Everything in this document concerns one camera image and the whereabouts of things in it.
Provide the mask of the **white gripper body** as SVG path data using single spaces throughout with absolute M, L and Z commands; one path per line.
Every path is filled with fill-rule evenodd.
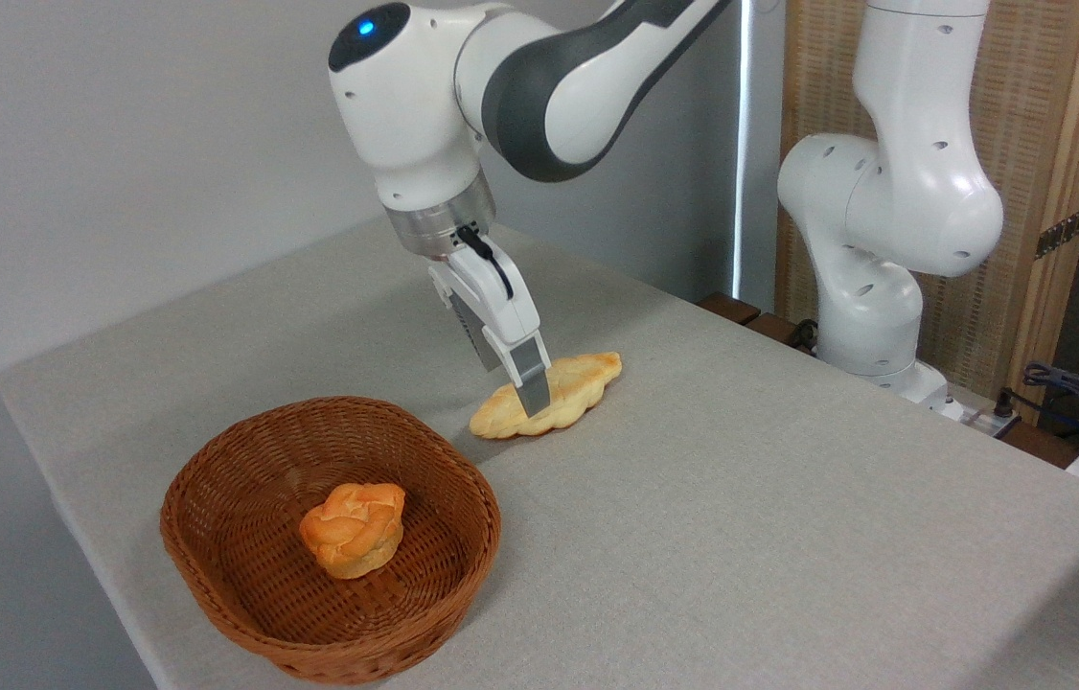
M 450 303 L 448 295 L 457 292 L 482 319 L 484 328 L 490 327 L 501 340 L 514 344 L 540 330 L 540 314 L 509 254 L 492 239 L 482 242 L 492 251 L 490 259 L 479 257 L 470 247 L 461 247 L 440 261 L 429 261 L 431 276 L 445 302 Z

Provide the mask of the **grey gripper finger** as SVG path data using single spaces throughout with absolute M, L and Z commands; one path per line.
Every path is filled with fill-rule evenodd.
M 551 405 L 551 389 L 547 378 L 551 358 L 545 350 L 540 332 L 530 333 L 514 344 L 501 340 L 488 326 L 484 328 L 484 336 L 513 380 L 525 418 L 535 418 L 547 409 Z
M 472 348 L 484 366 L 484 370 L 488 373 L 496 370 L 501 366 L 501 361 L 495 349 L 490 344 L 490 340 L 484 336 L 484 323 L 482 319 L 474 313 L 472 306 L 462 300 L 457 292 L 453 290 L 449 294 L 448 300 L 453 309 L 453 313 L 459 317 L 462 328 L 464 328 L 464 332 L 469 337 Z

